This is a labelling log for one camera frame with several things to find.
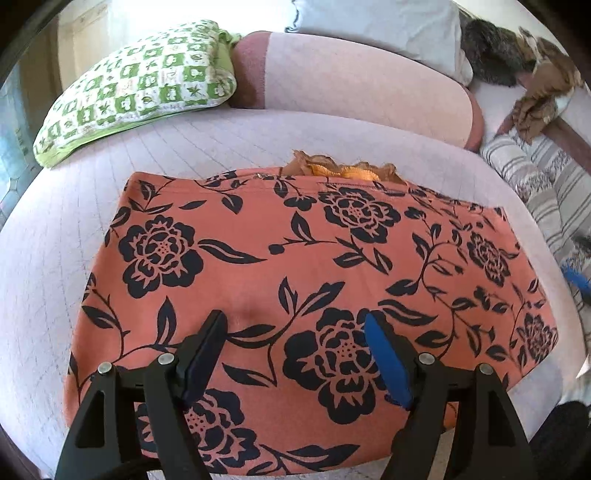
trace black object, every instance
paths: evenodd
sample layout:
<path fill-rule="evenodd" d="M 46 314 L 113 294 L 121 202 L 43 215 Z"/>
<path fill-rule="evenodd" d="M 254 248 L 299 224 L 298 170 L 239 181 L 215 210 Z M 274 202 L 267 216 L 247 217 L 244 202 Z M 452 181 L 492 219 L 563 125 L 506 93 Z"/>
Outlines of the black object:
<path fill-rule="evenodd" d="M 531 439 L 539 480 L 583 480 L 591 472 L 589 408 L 571 401 L 552 410 Z"/>
<path fill-rule="evenodd" d="M 382 480 L 427 479 L 449 401 L 459 402 L 459 413 L 446 480 L 535 480 L 519 418 L 490 365 L 446 367 L 430 354 L 419 355 L 385 320 L 372 320 L 410 392 L 410 416 L 392 441 Z M 226 316 L 214 310 L 174 355 L 164 353 L 134 370 L 101 364 L 66 438 L 56 480 L 147 480 L 148 471 L 160 469 L 168 480 L 211 479 L 183 411 L 205 392 L 227 334 Z M 134 402 L 146 403 L 158 459 L 141 453 Z"/>
<path fill-rule="evenodd" d="M 66 437 L 56 480 L 147 480 L 151 470 L 169 480 L 210 479 L 183 411 L 205 392 L 227 334 L 226 316 L 214 310 L 174 355 L 134 370 L 102 364 Z M 141 453 L 134 402 L 146 403 L 158 459 Z"/>
<path fill-rule="evenodd" d="M 446 367 L 429 353 L 419 355 L 385 319 L 375 321 L 406 370 L 413 398 L 407 423 L 392 441 L 382 480 L 427 479 L 447 402 L 459 402 L 459 411 L 446 480 L 537 478 L 519 417 L 490 365 L 480 364 L 474 371 Z"/>

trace orange floral cloth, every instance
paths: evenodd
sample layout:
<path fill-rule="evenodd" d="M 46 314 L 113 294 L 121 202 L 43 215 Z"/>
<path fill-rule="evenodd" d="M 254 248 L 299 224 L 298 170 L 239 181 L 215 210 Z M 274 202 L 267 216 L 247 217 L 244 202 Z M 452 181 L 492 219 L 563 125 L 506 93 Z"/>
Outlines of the orange floral cloth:
<path fill-rule="evenodd" d="M 411 183 L 278 173 L 129 179 L 74 333 L 69 421 L 101 362 L 144 366 L 221 309 L 228 341 L 186 413 L 206 465 L 324 471 L 387 456 L 407 418 L 365 342 L 367 312 L 447 365 L 490 363 L 506 387 L 556 344 L 501 208 Z M 156 455 L 145 405 L 137 416 Z"/>

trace blue gripper pad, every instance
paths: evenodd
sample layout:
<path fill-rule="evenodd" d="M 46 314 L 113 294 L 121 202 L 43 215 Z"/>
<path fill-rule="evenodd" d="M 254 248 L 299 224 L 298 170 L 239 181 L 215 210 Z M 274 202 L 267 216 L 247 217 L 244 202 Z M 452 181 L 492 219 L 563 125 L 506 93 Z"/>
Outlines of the blue gripper pad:
<path fill-rule="evenodd" d="M 388 393 L 402 408 L 409 410 L 413 401 L 408 373 L 388 341 L 384 331 L 370 313 L 365 317 L 365 340 L 378 364 Z"/>

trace striped blanket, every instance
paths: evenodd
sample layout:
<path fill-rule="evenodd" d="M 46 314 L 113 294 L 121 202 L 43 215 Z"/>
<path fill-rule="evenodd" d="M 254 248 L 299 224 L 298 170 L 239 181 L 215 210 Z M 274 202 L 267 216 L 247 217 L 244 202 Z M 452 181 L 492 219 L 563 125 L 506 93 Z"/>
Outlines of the striped blanket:
<path fill-rule="evenodd" d="M 515 128 L 487 143 L 480 154 L 517 192 L 561 268 L 591 278 L 591 255 L 573 241 L 591 233 L 591 176 L 545 135 L 528 145 Z M 570 288 L 591 349 L 591 306 L 578 288 Z"/>

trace crumpled fabric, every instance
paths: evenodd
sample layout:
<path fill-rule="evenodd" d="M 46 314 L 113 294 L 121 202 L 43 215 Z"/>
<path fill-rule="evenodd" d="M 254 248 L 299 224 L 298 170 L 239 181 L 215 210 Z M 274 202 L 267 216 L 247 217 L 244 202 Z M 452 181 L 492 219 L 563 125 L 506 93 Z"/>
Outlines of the crumpled fabric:
<path fill-rule="evenodd" d="M 538 39 L 537 47 L 541 61 L 533 76 L 521 76 L 527 92 L 511 114 L 519 137 L 529 145 L 566 109 L 574 88 L 582 85 L 580 72 L 568 56 L 543 39 Z"/>
<path fill-rule="evenodd" d="M 400 185 L 406 182 L 396 173 L 396 167 L 386 163 L 381 167 L 361 161 L 355 165 L 338 165 L 326 155 L 308 155 L 294 150 L 293 159 L 281 170 L 285 176 L 335 177 L 351 180 L 391 181 Z"/>

